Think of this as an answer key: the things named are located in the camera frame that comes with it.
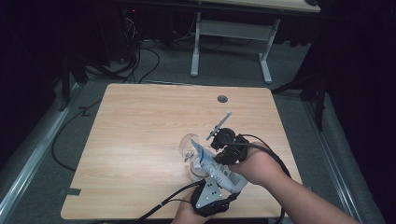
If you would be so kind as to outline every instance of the desk leg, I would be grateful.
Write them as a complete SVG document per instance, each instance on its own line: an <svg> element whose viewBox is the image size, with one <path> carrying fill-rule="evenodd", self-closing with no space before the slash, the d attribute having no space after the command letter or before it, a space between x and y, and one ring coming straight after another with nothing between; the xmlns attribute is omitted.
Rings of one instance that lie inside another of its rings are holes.
<svg viewBox="0 0 396 224"><path fill-rule="evenodd" d="M195 28L195 45L194 45L194 53L192 54L192 63L191 63L192 77L198 77L200 35L201 35L201 12L197 12L197 22Z"/></svg>
<svg viewBox="0 0 396 224"><path fill-rule="evenodd" d="M279 27L279 23L280 23L280 19L276 19L271 29L271 33L268 37L268 41L267 41L267 45L265 46L264 53L259 54L260 64L262 66L262 75L264 76L264 81L267 84L272 83L270 70L268 69L267 57L270 52L271 46L274 42L276 31L277 28Z"/></svg>

